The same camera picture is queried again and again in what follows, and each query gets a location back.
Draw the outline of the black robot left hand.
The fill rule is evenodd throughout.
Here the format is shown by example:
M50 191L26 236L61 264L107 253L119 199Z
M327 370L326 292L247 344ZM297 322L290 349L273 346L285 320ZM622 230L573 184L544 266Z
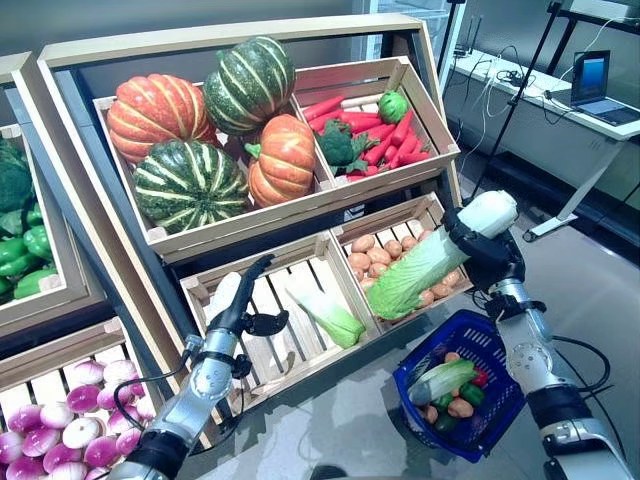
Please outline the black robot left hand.
M289 312L284 310L277 315L249 314L247 308L252 298L255 281L271 265L274 254L258 258L241 276L239 286L231 304L216 315L206 329L208 343L216 332L230 333L240 339L243 333L255 337L268 337L281 332L288 324Z

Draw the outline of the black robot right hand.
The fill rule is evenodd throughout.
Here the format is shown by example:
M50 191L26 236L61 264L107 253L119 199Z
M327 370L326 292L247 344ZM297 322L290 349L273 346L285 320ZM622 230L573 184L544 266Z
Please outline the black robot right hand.
M459 219L461 211L459 207L447 210L441 223L453 244L468 257L463 265L474 287L488 293L502 281L523 283L526 267L510 231L489 239L466 226Z

